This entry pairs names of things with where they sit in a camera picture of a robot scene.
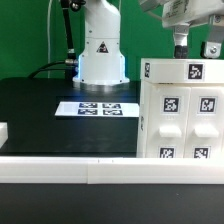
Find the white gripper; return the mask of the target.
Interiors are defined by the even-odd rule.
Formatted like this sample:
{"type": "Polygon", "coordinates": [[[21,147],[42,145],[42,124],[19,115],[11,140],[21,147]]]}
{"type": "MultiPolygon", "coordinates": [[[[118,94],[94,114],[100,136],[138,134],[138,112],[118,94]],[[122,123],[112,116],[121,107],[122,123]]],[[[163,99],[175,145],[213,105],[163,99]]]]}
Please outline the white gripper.
{"type": "Polygon", "coordinates": [[[197,26],[208,20],[209,32],[202,44],[201,54],[203,58],[217,59],[224,43],[224,0],[171,0],[164,5],[162,25],[164,28],[175,26],[173,40],[176,59],[188,57],[189,27],[180,24],[197,26]]]}

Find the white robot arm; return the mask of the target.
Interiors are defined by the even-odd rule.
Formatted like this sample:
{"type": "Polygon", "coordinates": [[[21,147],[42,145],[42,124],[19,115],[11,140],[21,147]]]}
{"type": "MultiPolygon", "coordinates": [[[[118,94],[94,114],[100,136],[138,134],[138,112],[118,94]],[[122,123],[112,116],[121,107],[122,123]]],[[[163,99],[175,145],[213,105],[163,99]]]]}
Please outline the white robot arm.
{"type": "MultiPolygon", "coordinates": [[[[138,0],[141,10],[149,14],[161,7],[161,25],[173,31],[172,59],[141,60],[142,80],[171,86],[223,85],[224,77],[213,73],[220,66],[224,43],[224,0],[138,0]],[[201,59],[189,59],[187,39],[193,27],[210,28],[201,59]]],[[[72,81],[87,87],[125,85],[125,59],[120,51],[121,14],[107,0],[60,0],[65,18],[68,55],[74,63],[72,81]],[[85,48],[76,55],[73,47],[69,12],[85,10],[85,48]]]]}

